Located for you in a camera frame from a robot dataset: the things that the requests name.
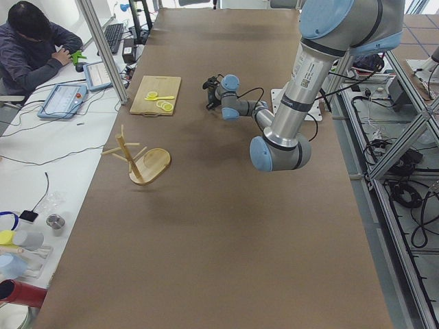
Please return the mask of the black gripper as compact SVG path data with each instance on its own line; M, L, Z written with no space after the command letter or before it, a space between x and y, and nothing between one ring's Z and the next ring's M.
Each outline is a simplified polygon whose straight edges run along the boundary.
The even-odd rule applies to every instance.
M219 85L208 86L206 90L208 97L208 103L206 105L206 109L216 109L222 103L221 95L220 95L220 91L221 91L220 86Z

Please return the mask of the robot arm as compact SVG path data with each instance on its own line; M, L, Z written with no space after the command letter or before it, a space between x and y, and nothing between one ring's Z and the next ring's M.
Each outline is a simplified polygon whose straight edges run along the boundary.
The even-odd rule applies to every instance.
M262 131L250 143L253 166L265 172L305 166L311 145L299 129L336 59L396 48L401 42L402 1L306 1L300 15L301 40L275 113L264 101L241 100L239 79L210 77L203 84L208 109L219 106L226 121L252 117Z

